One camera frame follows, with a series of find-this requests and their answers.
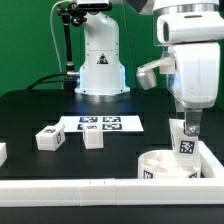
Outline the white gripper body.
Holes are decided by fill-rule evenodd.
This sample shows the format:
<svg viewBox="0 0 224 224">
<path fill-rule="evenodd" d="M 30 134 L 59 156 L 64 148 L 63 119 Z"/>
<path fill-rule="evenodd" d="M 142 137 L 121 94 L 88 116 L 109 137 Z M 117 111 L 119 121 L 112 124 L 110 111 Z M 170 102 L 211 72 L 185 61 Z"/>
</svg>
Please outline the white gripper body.
<svg viewBox="0 0 224 224">
<path fill-rule="evenodd" d="M 175 71 L 167 74 L 167 88 L 185 108 L 209 108 L 216 101 L 220 46 L 216 42 L 170 46 Z"/>
</svg>

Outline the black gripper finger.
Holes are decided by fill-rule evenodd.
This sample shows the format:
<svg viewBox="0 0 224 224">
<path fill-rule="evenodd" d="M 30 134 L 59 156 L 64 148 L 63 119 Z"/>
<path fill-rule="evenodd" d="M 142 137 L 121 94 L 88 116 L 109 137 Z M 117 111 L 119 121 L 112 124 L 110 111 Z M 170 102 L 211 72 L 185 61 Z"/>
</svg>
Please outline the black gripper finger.
<svg viewBox="0 0 224 224">
<path fill-rule="evenodd" d="M 185 110 L 185 134 L 187 136 L 198 136 L 200 134 L 201 117 L 201 109 L 187 108 Z"/>
</svg>

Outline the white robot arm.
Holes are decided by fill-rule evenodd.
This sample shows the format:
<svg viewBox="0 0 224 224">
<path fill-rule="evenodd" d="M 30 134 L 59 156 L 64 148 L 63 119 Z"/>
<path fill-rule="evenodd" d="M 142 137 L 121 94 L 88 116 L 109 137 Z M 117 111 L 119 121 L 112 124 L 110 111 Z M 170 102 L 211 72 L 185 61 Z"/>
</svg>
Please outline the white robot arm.
<svg viewBox="0 0 224 224">
<path fill-rule="evenodd" d="M 81 94 L 114 95 L 124 89 L 119 61 L 119 28 L 103 13 L 120 0 L 77 0 L 86 13 L 85 62 L 80 68 Z M 224 18 L 220 0 L 126 0 L 139 14 L 153 17 L 154 43 L 164 48 L 160 59 L 140 66 L 142 87 L 156 85 L 154 69 L 167 76 L 167 88 L 184 114 L 184 132 L 200 133 L 202 110 L 214 105 L 219 83 Z"/>
</svg>

